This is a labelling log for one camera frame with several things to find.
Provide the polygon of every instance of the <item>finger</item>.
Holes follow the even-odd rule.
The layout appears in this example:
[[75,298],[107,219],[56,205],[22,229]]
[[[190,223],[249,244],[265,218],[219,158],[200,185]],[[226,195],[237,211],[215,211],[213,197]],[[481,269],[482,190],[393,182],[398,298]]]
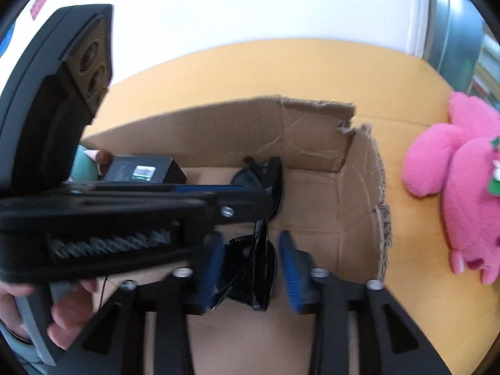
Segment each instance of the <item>finger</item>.
[[70,328],[62,328],[56,323],[51,323],[47,328],[50,339],[62,349],[68,349],[82,331],[84,323],[78,323]]
[[29,296],[33,292],[33,285],[0,282],[0,294],[11,294],[15,297],[21,297]]
[[86,322],[92,315],[92,294],[82,289],[67,294],[52,306],[54,322],[62,328],[70,328],[77,323]]
[[0,319],[9,330],[19,337],[29,340],[28,332],[23,328],[23,320],[19,315],[14,297],[10,294],[0,295]]
[[87,292],[90,293],[97,292],[97,279],[82,279],[80,283]]

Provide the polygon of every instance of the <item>black cable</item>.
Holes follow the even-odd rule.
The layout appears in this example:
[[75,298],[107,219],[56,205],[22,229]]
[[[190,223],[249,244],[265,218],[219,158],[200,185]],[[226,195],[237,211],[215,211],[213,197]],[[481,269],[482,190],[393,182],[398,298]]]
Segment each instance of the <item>black cable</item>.
[[104,298],[104,288],[106,287],[106,282],[108,281],[108,276],[106,275],[104,277],[104,282],[102,283],[102,289],[101,289],[101,300],[99,301],[99,308],[98,310],[101,310],[101,306],[103,305],[103,298]]

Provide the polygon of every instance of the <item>black sunglasses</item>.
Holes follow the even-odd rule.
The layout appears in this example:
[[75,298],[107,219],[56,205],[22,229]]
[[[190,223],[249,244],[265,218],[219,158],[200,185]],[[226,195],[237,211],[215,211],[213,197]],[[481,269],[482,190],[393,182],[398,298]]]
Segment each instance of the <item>black sunglasses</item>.
[[268,190],[273,210],[266,220],[256,221],[251,235],[233,238],[226,243],[221,279],[214,295],[212,308],[229,297],[256,310],[266,310],[276,282],[278,256],[269,241],[269,221],[283,206],[284,170],[281,158],[271,158],[259,166],[253,158],[245,158],[247,168],[239,171],[231,184],[245,189]]

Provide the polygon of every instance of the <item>sleeve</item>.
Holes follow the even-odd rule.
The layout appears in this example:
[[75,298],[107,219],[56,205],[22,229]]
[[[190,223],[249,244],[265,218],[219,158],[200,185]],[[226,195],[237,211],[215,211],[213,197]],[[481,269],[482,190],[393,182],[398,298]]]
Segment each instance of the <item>sleeve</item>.
[[29,375],[48,375],[50,366],[43,363],[34,345],[11,332],[0,320],[0,332]]

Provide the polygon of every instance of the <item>pink stuffed animal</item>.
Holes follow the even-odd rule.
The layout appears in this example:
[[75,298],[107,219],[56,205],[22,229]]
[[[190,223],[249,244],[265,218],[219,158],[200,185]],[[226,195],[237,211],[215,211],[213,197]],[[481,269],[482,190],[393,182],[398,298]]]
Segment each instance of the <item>pink stuffed animal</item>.
[[500,159],[492,144],[500,136],[500,114],[463,93],[452,93],[448,111],[451,124],[433,125],[412,144],[402,180],[418,197],[442,191],[453,272],[462,273],[467,263],[491,284],[500,270],[500,196],[488,191],[493,161]]

